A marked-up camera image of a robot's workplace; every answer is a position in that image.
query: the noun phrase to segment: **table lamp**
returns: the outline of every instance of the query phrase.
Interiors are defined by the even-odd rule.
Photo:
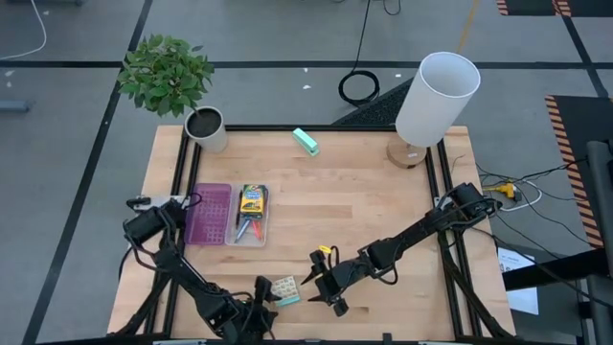
[[[465,57],[448,52],[425,57],[396,118],[398,135],[388,143],[388,159],[404,169],[415,167],[426,148],[441,141],[480,83],[477,67]]]

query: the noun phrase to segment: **lamp base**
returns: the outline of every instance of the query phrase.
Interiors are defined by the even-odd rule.
[[[395,135],[387,144],[387,158],[395,166],[403,169],[415,168],[426,155],[426,148],[407,144],[398,135]]]

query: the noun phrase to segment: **small card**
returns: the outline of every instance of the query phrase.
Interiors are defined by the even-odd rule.
[[[534,263],[530,262],[516,252],[504,248],[498,248],[498,262],[500,263],[500,270],[503,273],[517,268],[534,265]],[[536,291],[536,287],[509,291],[507,292],[507,299],[509,299],[509,306],[511,309],[538,315],[538,293]]]
[[[300,301],[298,288],[293,276],[282,278],[272,283],[270,291],[281,297],[281,301],[275,301],[277,307],[286,306]]]

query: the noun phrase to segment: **potted plant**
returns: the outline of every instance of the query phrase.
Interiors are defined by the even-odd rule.
[[[185,131],[207,151],[219,152],[226,146],[221,112],[212,106],[197,106],[207,93],[204,80],[211,84],[215,71],[207,57],[196,55],[202,46],[191,48],[182,39],[152,34],[135,52],[128,52],[117,81],[137,108],[178,117],[188,109]]]

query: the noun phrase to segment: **white lamp shade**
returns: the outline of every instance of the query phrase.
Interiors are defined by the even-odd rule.
[[[437,144],[480,83],[477,67],[465,57],[448,52],[425,57],[396,118],[398,135],[417,147]]]

